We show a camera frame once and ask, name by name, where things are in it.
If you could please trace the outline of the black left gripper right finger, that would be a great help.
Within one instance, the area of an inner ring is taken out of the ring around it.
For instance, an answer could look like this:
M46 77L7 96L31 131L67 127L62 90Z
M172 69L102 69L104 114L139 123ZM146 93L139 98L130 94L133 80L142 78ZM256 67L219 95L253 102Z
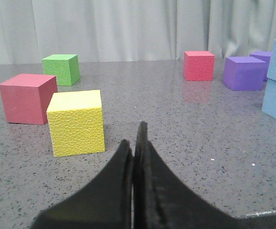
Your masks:
M134 168L136 229L276 229L276 211L232 217L189 189L160 158L141 122Z

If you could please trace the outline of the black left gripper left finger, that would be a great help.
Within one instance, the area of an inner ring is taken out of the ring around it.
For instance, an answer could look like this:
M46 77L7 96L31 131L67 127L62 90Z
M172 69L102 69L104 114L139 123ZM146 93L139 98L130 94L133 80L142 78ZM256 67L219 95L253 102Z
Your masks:
M41 212L33 229L129 229L133 156L122 140L102 171L85 187Z

